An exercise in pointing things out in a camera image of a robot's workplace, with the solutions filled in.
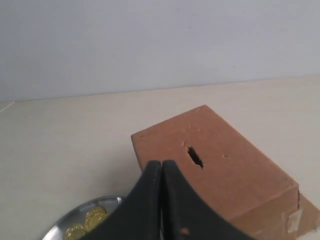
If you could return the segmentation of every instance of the wall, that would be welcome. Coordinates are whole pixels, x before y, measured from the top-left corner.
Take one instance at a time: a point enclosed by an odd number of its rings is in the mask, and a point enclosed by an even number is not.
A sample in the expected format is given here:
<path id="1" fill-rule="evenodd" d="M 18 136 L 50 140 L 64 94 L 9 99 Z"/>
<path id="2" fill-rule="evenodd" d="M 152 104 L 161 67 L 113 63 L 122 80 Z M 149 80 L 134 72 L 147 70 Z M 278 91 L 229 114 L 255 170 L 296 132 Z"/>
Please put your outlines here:
<path id="1" fill-rule="evenodd" d="M 320 73 L 318 0 L 2 0 L 0 101 Z"/>

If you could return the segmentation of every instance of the gold coin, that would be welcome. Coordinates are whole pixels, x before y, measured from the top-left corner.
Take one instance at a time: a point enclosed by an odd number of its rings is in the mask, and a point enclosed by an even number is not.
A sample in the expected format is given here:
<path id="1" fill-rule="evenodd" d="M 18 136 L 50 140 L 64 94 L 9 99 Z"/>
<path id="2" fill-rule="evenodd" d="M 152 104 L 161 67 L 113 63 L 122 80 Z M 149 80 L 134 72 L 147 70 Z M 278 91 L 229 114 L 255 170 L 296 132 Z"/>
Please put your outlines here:
<path id="1" fill-rule="evenodd" d="M 101 206 L 96 206 L 96 207 L 90 209 L 90 211 L 88 211 L 88 212 L 86 213 L 85 219 L 88 219 L 88 218 L 90 218 L 90 217 L 93 216 L 93 215 L 104 215 L 104 214 L 106 214 L 106 213 L 107 213 L 107 212 L 106 212 L 106 210 L 105 210 L 103 207 L 101 207 Z"/>
<path id="2" fill-rule="evenodd" d="M 80 223 L 74 224 L 67 229 L 64 234 L 64 240 L 79 240 L 84 235 L 86 235 L 87 231 L 85 226 Z"/>
<path id="3" fill-rule="evenodd" d="M 108 217 L 108 214 L 91 214 L 88 216 L 88 218 L 84 222 L 84 227 L 87 230 L 87 232 L 90 232 L 92 229 L 94 229 L 96 226 L 98 226 L 103 220 L 105 220 Z"/>

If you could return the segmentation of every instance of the brown box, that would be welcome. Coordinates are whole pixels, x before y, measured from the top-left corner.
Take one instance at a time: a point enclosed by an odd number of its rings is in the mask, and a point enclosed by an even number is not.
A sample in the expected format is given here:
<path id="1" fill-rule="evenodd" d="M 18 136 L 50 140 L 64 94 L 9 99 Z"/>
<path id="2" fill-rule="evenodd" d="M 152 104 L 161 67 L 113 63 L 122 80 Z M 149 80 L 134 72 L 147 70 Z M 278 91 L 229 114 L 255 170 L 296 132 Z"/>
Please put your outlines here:
<path id="1" fill-rule="evenodd" d="M 131 136 L 143 169 L 173 159 L 198 195 L 258 240 L 295 240 L 319 226 L 299 185 L 208 106 Z"/>

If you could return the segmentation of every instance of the metal plate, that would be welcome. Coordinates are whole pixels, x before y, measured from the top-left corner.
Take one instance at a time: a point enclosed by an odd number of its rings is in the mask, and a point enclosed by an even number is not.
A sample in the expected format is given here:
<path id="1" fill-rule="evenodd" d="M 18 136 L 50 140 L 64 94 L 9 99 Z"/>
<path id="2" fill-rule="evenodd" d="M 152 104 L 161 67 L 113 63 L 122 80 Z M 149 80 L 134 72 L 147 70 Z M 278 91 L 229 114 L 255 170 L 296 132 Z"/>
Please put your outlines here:
<path id="1" fill-rule="evenodd" d="M 94 207 L 103 207 L 108 214 L 112 214 L 114 210 L 121 204 L 124 197 L 102 196 L 77 206 L 68 212 L 48 231 L 42 240 L 64 240 L 65 232 L 73 224 L 84 223 L 87 212 Z"/>

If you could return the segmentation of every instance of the table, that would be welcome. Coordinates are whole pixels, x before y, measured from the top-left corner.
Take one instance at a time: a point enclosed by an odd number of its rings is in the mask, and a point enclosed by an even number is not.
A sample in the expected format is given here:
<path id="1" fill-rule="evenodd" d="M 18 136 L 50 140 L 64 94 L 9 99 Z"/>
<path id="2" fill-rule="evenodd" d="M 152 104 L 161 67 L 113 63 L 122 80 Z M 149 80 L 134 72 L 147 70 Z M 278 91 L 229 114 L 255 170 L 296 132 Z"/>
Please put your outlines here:
<path id="1" fill-rule="evenodd" d="M 203 104 L 320 207 L 320 75 L 1 103 L 0 239 L 41 239 L 79 204 L 126 195 L 141 174 L 130 135 Z"/>

